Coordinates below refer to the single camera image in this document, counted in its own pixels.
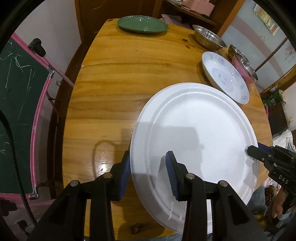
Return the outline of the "person's right hand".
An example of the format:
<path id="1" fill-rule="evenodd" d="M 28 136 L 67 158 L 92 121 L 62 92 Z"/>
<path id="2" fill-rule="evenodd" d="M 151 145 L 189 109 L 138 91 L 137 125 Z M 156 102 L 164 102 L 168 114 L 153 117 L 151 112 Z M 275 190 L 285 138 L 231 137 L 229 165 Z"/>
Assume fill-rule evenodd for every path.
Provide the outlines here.
<path id="1" fill-rule="evenodd" d="M 271 210 L 271 216 L 276 218 L 278 215 L 282 214 L 283 203 L 285 202 L 285 190 L 281 187 L 279 192 L 274 197 L 274 202 Z"/>

